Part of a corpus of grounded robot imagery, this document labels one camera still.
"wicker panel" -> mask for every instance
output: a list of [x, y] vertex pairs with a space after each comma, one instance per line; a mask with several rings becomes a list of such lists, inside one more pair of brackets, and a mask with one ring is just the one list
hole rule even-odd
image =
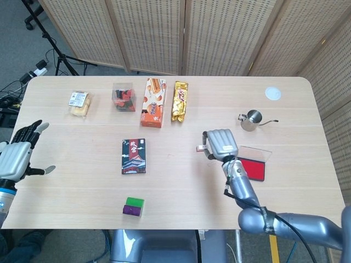
[[180, 0], [111, 0], [131, 69], [177, 75]]
[[351, 103], [323, 121], [325, 136], [346, 205], [351, 205]]
[[121, 67], [123, 59], [103, 0], [41, 0], [78, 58]]
[[275, 2], [192, 0], [185, 74], [242, 75]]
[[300, 73], [312, 85], [321, 116], [351, 96], [350, 72], [351, 18]]
[[339, 263], [341, 259], [341, 251], [336, 249], [329, 249], [331, 262], [332, 263]]
[[294, 74], [350, 5], [350, 0], [291, 0], [250, 75]]

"gold wrapper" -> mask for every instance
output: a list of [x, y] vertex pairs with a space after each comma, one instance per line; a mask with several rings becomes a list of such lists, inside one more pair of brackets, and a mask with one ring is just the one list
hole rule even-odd
[[184, 121], [186, 113], [186, 97], [188, 95], [187, 82], [176, 81], [174, 86], [172, 121]]

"purple block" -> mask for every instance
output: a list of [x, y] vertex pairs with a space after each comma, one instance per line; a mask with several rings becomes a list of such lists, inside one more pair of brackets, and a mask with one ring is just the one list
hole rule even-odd
[[126, 215], [140, 216], [141, 208], [140, 207], [133, 207], [131, 205], [124, 205], [123, 213]]

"tripod stand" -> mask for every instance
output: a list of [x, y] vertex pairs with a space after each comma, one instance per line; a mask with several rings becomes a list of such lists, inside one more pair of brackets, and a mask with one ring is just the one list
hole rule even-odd
[[65, 54], [63, 54], [60, 49], [57, 47], [57, 45], [55, 44], [55, 42], [53, 41], [53, 39], [51, 38], [51, 36], [49, 35], [49, 33], [45, 30], [44, 26], [40, 23], [38, 17], [36, 16], [36, 14], [33, 12], [33, 10], [31, 9], [31, 7], [29, 6], [29, 4], [26, 2], [26, 0], [22, 0], [22, 3], [24, 4], [24, 6], [27, 8], [27, 10], [29, 11], [29, 13], [31, 14], [31, 16], [33, 17], [33, 20], [35, 21], [35, 23], [39, 26], [40, 30], [43, 32], [43, 38], [46, 38], [47, 40], [49, 40], [50, 44], [52, 45], [53, 49], [56, 51], [57, 55], [58, 55], [58, 59], [57, 59], [57, 65], [56, 65], [56, 72], [55, 72], [55, 76], [58, 75], [59, 73], [59, 67], [61, 62], [63, 62], [67, 69], [71, 72], [71, 74], [73, 76], [79, 76], [78, 72], [72, 67], [72, 65], [68, 62], [68, 59], [72, 59], [75, 61], [79, 61], [84, 63], [84, 75], [85, 75], [85, 70], [86, 70], [86, 66], [87, 65], [92, 65], [92, 66], [97, 66], [96, 64], [81, 60], [81, 59], [76, 59], [73, 58], [71, 56], [67, 56]]

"wooden table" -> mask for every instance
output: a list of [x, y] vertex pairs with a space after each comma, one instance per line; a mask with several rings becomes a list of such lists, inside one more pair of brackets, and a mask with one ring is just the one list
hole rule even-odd
[[[5, 228], [234, 229], [240, 208], [223, 195], [218, 161], [195, 151], [202, 132], [229, 128], [240, 146], [272, 151], [265, 182], [252, 185], [276, 212], [325, 216], [340, 224], [344, 207], [321, 120], [308, 81], [299, 77], [190, 77], [166, 79], [162, 129], [141, 127], [145, 76], [36, 77], [27, 89], [15, 130], [43, 119], [50, 127], [31, 158], [32, 167], [55, 164], [47, 176], [19, 182]], [[171, 123], [176, 80], [189, 82], [184, 123]], [[117, 112], [112, 85], [132, 82], [136, 112]], [[265, 97], [268, 86], [282, 97]], [[74, 90], [93, 94], [86, 119], [69, 115]], [[260, 110], [252, 132], [237, 116]], [[121, 175], [123, 139], [146, 138], [146, 174]], [[127, 197], [145, 199], [141, 218], [122, 214]]]

